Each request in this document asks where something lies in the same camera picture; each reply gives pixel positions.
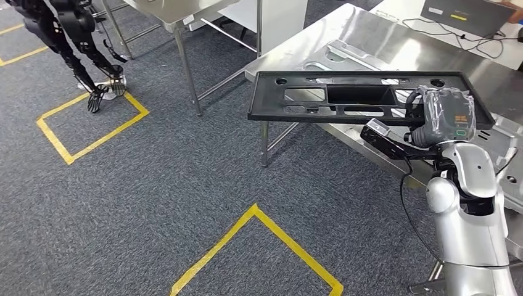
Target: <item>yellow tape square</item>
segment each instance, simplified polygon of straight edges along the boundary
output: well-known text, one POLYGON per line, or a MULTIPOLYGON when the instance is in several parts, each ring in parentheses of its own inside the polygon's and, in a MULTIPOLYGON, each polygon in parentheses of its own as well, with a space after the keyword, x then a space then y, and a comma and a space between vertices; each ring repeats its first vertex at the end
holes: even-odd
POLYGON ((212 247, 198 262, 191 266, 171 288, 170 296, 176 296, 189 281, 220 251, 233 236, 252 218, 258 218, 274 235, 283 241, 298 257, 300 257, 318 276, 332 288, 329 296, 342 295, 343 285, 321 266, 307 251, 288 236, 269 216, 263 213, 257 204, 252 205, 234 224, 231 229, 212 247))
POLYGON ((136 110, 138 110, 139 113, 135 117, 133 117, 131 120, 128 120, 124 124, 120 125, 115 130, 110 132, 109 134, 106 134, 105 136, 103 136, 100 139, 96 140, 94 143, 92 143, 91 145, 87 146, 83 150, 77 152, 76 154, 71 155, 69 153, 69 151, 67 151, 67 149, 64 147, 62 142, 60 142, 60 140, 57 138, 57 136, 53 133, 53 131, 50 129, 50 127, 47 125, 47 123, 44 121, 44 119, 46 119, 47 117, 50 117, 51 115, 53 115, 53 114, 55 114, 57 112, 60 112, 61 110, 65 109, 65 108, 67 108, 67 107, 69 107, 71 105, 74 105, 74 104, 78 103, 79 101, 82 101, 83 99, 85 99, 87 97, 89 97, 89 93, 88 92, 86 92, 85 94, 81 95, 80 97, 77 97, 76 99, 70 100, 69 102, 61 105, 58 108, 52 109, 51 111, 48 111, 48 112, 44 113, 44 115, 40 116, 37 119, 37 121, 36 121, 36 125, 38 125, 38 127, 40 127, 42 132, 46 135, 46 137, 49 139, 49 141, 54 146, 56 151, 58 151, 58 153, 65 160, 65 163, 67 163, 68 165, 70 165, 75 160, 79 159, 80 157, 86 155, 87 153, 89 153, 90 151, 92 151, 96 147, 100 146, 101 144, 107 142, 107 140, 109 140, 110 138, 116 136, 118 133, 120 133, 121 131, 125 130, 126 128, 128 128, 129 126, 131 126, 132 124, 136 123, 140 119, 144 118, 147 114, 149 114, 149 111, 147 109, 145 109, 145 107, 142 106, 142 104, 140 104, 135 98, 133 98, 131 96, 131 94, 126 92, 124 94, 124 97, 134 106, 134 108, 136 108, 136 110))
MULTIPOLYGON (((0 35, 2 35, 2 34, 6 34, 6 33, 8 33, 8 32, 14 31, 14 30, 19 29, 19 28, 22 28, 22 27, 24 27, 24 24, 21 23, 20 25, 16 25, 16 26, 14 26, 14 27, 10 27, 10 28, 8 28, 8 29, 5 29, 5 30, 0 31, 0 35)), ((0 57, 0 67, 5 66, 5 65, 12 64, 12 63, 14 63, 14 62, 18 62, 18 61, 21 60, 21 59, 25 59, 26 57, 30 57, 30 56, 32 56, 32 55, 35 55, 35 54, 41 52, 41 51, 45 51, 47 48, 48 48, 47 46, 43 46, 43 47, 41 47, 41 48, 39 48, 39 49, 35 49, 34 51, 28 52, 28 53, 26 53, 26 54, 22 54, 22 55, 20 55, 20 56, 18 56, 18 57, 15 57, 15 58, 13 58, 13 59, 10 59, 10 60, 2 60, 2 58, 0 57)))

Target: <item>metal table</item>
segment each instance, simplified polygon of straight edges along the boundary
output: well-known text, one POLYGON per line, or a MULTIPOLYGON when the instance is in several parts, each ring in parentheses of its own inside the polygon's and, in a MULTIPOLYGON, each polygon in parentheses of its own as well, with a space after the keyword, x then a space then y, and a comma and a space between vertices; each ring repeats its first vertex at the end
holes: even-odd
MULTIPOLYGON (((470 52, 439 40, 409 30, 401 25, 370 14, 351 4, 345 4, 321 20, 304 29, 291 39, 280 44, 272 51, 250 63, 245 68, 245 76, 254 82, 256 72, 260 70, 296 70, 298 65, 307 64, 310 56, 322 50, 335 40, 341 40, 355 50, 354 56, 365 61, 373 56, 384 63, 379 70, 459 70, 474 85, 483 102, 493 113, 497 113, 513 122, 508 126, 517 127, 521 133, 523 125, 523 73, 493 63, 470 52)), ((340 62, 329 57, 332 64, 340 62)), ((311 64, 314 69, 321 65, 311 64)), ((268 142, 269 124, 261 123, 262 165, 267 166, 268 152, 297 125, 290 125, 272 144, 268 142)), ((365 143, 360 138, 362 126, 340 124, 318 124, 351 148, 362 153, 378 165, 394 172, 397 176, 408 171, 403 162, 393 161, 365 143)), ((500 133, 506 126, 500 126, 500 133)), ((412 162, 413 178, 422 184, 428 182, 432 172, 426 162, 412 162)), ((507 171, 522 176, 521 167, 507 167, 507 171)), ((505 192, 519 194, 523 192, 521 182, 509 184, 502 179, 500 184, 505 192)), ((509 227, 507 248, 511 254, 523 260, 523 215, 506 210, 509 227)))
MULTIPOLYGON (((191 68, 189 66, 189 61, 187 60, 187 55, 185 52, 185 47, 183 39, 180 34, 180 28, 183 26, 189 25, 193 22, 201 20, 206 23, 208 26, 218 30, 219 32, 225 34, 227 37, 235 40, 236 42, 242 44, 253 52, 256 52, 260 56, 260 51, 254 49, 253 47, 247 45, 243 41, 231 36, 227 32, 223 31, 221 28, 217 27, 213 23, 205 20, 205 16, 208 13, 216 12, 226 6, 238 2, 238 0, 124 0, 126 4, 121 4, 113 8, 109 7, 107 0, 101 0, 102 5, 104 6, 105 11, 98 13, 96 15, 106 15, 107 18, 111 21, 112 25, 115 28, 115 31, 118 35, 118 38, 124 48, 126 55, 132 59, 131 52, 127 46, 127 43, 136 40, 139 37, 148 34, 157 28, 164 27, 168 32, 174 33, 176 45, 180 53, 183 70, 187 76, 187 83, 189 86, 189 92, 191 93, 191 104, 194 105, 196 115, 201 116, 202 111, 200 108, 200 103, 202 99, 224 86, 226 83, 239 76, 244 72, 244 69, 240 69, 231 76, 225 78, 223 81, 214 85, 212 88, 208 89, 204 93, 198 95, 194 87, 194 80, 192 79, 191 68), (135 36, 130 38, 124 38, 118 24, 116 23, 113 11, 124 8, 125 6, 132 6, 136 10, 142 12, 143 14, 149 16, 150 18, 158 21, 158 25, 152 26, 144 31, 138 33, 135 36)), ((258 27, 260 27, 260 16, 261 16, 261 0, 258 0, 258 27)), ((261 34, 258 34, 257 39, 257 48, 261 49, 260 46, 260 37, 261 34)))

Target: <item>plastic wrap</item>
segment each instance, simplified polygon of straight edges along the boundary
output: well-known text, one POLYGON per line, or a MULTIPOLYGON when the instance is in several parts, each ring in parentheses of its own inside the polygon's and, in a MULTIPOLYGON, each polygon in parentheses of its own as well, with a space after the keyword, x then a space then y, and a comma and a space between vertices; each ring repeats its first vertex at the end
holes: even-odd
POLYGON ((448 141, 468 141, 476 131, 474 98, 458 88, 420 86, 425 125, 413 133, 419 147, 430 147, 448 141))

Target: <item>gray carpet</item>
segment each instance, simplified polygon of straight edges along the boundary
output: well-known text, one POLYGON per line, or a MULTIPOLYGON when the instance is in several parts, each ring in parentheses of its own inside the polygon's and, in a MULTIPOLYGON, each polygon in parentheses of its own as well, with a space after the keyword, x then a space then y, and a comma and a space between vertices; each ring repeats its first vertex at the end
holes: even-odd
MULTIPOLYGON (((310 0, 307 24, 344 2, 310 0)), ((354 2, 369 9, 378 1, 354 2)), ((127 36, 151 24, 132 9, 115 16, 127 36)), ((19 21, 12 9, 0 10, 0 28, 19 21)), ((24 29, 8 34, 34 40, 24 29)), ((183 35, 200 92, 255 58, 209 28, 183 35)), ((8 40, 0 36, 0 57, 24 53, 8 40)), ((129 92, 150 114, 72 165, 35 124, 82 94, 70 70, 49 50, 0 67, 1 295, 166 296, 254 203, 344 286, 344 295, 406 295, 408 283, 426 279, 433 260, 410 229, 389 172, 315 125, 299 126, 261 168, 259 126, 246 120, 249 82, 235 80, 206 99, 198 118, 172 36, 156 30, 131 50, 136 59, 124 65, 129 92)), ((85 107, 46 119, 71 153, 136 114, 123 99, 104 101, 95 115, 85 107)), ((271 136, 285 126, 273 125, 271 136)), ((424 197, 408 190, 406 198, 434 246, 424 197)), ((523 292, 523 273, 513 276, 523 292)), ((253 219, 180 295, 329 291, 253 219)))

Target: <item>black humanoid robot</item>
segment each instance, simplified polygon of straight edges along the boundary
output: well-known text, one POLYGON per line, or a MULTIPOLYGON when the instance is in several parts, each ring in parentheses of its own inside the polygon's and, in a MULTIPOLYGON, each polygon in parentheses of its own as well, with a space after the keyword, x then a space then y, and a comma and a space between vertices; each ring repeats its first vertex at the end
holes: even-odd
MULTIPOLYGON (((75 78, 91 93, 88 102, 90 112, 96 113, 100 110, 100 102, 104 94, 109 91, 109 87, 103 84, 96 85, 93 82, 80 60, 75 57, 73 49, 65 39, 64 30, 76 48, 109 77, 110 87, 115 95, 121 96, 125 93, 123 68, 112 65, 94 45, 91 33, 94 32, 95 22, 93 16, 84 9, 91 4, 90 0, 50 0, 49 2, 57 11, 58 19, 44 0, 6 0, 6 2, 24 16, 27 30, 38 36, 52 51, 62 56, 65 63, 73 70, 75 78)), ((115 59, 126 62, 111 47, 107 46, 107 48, 115 59)))

